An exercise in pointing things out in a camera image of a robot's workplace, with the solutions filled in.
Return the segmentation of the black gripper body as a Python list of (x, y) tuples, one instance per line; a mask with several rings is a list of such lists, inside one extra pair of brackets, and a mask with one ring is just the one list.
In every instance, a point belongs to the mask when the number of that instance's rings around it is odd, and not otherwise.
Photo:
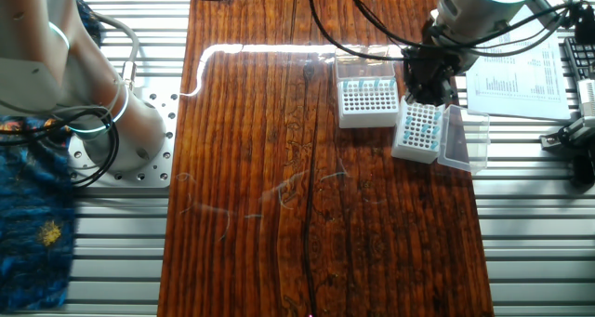
[(407, 47), (403, 50), (406, 81), (449, 79), (463, 72), (468, 54), (460, 50)]

